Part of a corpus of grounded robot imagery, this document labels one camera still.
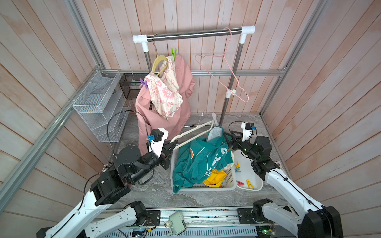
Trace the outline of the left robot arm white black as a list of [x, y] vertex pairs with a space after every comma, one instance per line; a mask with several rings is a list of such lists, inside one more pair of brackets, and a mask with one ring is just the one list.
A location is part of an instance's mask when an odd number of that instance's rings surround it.
[[141, 201], [128, 204], [121, 212], [95, 221], [103, 211], [131, 192], [131, 185], [161, 165], [168, 168], [172, 152], [178, 141], [164, 144], [161, 153], [141, 155], [138, 147], [124, 148], [112, 166], [99, 174], [98, 179], [85, 193], [82, 201], [58, 224], [40, 229], [38, 238], [103, 238], [129, 226], [157, 226], [160, 214], [148, 212]]

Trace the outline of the floral pink white garment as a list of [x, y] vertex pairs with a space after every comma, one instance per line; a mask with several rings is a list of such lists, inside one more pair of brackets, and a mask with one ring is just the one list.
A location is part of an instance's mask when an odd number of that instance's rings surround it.
[[[168, 67], [162, 74], [157, 76], [155, 73], [150, 72], [145, 77], [151, 102], [157, 113], [165, 119], [173, 117], [183, 103], [183, 98], [179, 93], [174, 59], [172, 56], [167, 58]], [[163, 62], [156, 68], [156, 73], [162, 68], [162, 64]]]

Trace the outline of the green sweatshirt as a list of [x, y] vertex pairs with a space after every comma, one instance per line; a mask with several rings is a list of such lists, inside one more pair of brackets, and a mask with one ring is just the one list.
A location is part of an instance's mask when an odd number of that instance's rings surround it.
[[226, 171], [232, 167], [234, 155], [229, 138], [222, 127], [214, 127], [207, 137], [198, 137], [181, 146], [173, 170], [173, 192], [203, 183], [213, 169]]

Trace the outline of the pink wire hanger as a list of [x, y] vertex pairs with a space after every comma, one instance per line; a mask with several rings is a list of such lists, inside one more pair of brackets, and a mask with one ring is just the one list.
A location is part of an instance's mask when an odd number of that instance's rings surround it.
[[[224, 52], [223, 54], [221, 55], [196, 55], [194, 57], [194, 59], [196, 60], [196, 62], [200, 65], [200, 68], [201, 69], [204, 69], [206, 70], [206, 72], [214, 79], [216, 79], [222, 86], [224, 86], [226, 89], [227, 89], [227, 93], [226, 93], [226, 96], [228, 96], [227, 98], [229, 99], [232, 95], [234, 95], [235, 97], [237, 97], [239, 100], [241, 100], [242, 102], [244, 103], [248, 103], [250, 97], [248, 95], [248, 93], [245, 91], [245, 89], [240, 85], [240, 82], [239, 82], [239, 79], [236, 75], [236, 69], [233, 69], [233, 67], [229, 64], [229, 61], [227, 60], [226, 58], [226, 55], [228, 53], [228, 48], [230, 46], [230, 42], [232, 40], [232, 36], [233, 36], [233, 31], [231, 28], [228, 28], [228, 27], [225, 27], [226, 30], [228, 30], [229, 32], [229, 37], [227, 38], [226, 40], [226, 43], [225, 43], [225, 48], [224, 48]], [[239, 39], [239, 44], [238, 44], [238, 47], [241, 47], [244, 45], [245, 41], [246, 41], [246, 37], [247, 35], [251, 35], [251, 34], [254, 34], [255, 32], [255, 29], [256, 27], [255, 26], [242, 26], [242, 32], [240, 34], [240, 39]], [[233, 79], [237, 82], [237, 86], [239, 89], [242, 90], [242, 92], [247, 96], [247, 99], [244, 100], [242, 99], [235, 91], [235, 89], [230, 89], [230, 86], [226, 86], [225, 84], [223, 84], [222, 82], [219, 81], [219, 79], [217, 79], [214, 74], [211, 73], [210, 69], [204, 67], [202, 65], [202, 59], [204, 58], [221, 58], [221, 68], [222, 69], [228, 69], [229, 72], [231, 73], [231, 76], [233, 76]]]

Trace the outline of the yellow-green plastic hanger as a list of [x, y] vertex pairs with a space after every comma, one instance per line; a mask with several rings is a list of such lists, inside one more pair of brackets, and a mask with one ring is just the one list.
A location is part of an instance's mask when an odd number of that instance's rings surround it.
[[[156, 73], [156, 68], [159, 66], [159, 64], [161, 62], [163, 62], [162, 68], [160, 68], [159, 72]], [[167, 67], [168, 67], [168, 58], [164, 55], [158, 55], [157, 58], [155, 59], [153, 65], [152, 65], [151, 72], [155, 73], [157, 76], [159, 76], [160, 74], [162, 74], [166, 70]]]

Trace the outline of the yellow jacket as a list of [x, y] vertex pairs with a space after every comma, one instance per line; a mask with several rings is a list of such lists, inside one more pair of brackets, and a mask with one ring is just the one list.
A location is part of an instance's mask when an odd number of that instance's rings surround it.
[[211, 188], [220, 188], [227, 174], [224, 170], [213, 169], [210, 176], [203, 182], [204, 185]]

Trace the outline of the red clothespin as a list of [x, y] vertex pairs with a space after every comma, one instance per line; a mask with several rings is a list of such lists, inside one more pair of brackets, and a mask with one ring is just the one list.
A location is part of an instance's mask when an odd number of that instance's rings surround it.
[[236, 183], [237, 183], [237, 186], [244, 186], [245, 184], [243, 183], [243, 182], [241, 182], [241, 181], [236, 181]]

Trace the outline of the white hanger with metal hook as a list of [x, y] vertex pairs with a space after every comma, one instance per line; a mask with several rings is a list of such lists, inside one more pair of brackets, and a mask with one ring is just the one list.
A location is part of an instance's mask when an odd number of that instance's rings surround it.
[[206, 113], [203, 111], [198, 115], [191, 115], [190, 120], [183, 126], [180, 134], [175, 136], [170, 142], [176, 140], [191, 141], [196, 137], [209, 133], [216, 125], [218, 125], [216, 113]]

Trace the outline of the pink jacket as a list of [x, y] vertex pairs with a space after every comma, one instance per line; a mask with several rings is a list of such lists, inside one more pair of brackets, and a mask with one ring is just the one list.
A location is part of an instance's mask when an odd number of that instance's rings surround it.
[[181, 55], [169, 56], [167, 68], [157, 76], [150, 72], [136, 99], [138, 112], [139, 149], [148, 152], [147, 139], [153, 129], [164, 128], [168, 140], [177, 136], [191, 115], [189, 98], [194, 91], [195, 79]]

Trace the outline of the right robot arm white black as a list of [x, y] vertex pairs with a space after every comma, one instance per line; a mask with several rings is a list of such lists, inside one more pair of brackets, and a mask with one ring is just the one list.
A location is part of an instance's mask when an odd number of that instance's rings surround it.
[[242, 140], [240, 132], [226, 134], [233, 150], [240, 150], [256, 175], [276, 189], [291, 205], [287, 210], [268, 198], [253, 203], [250, 217], [257, 223], [272, 221], [297, 238], [342, 238], [339, 212], [324, 206], [299, 188], [270, 158], [270, 139], [258, 136], [253, 143]]

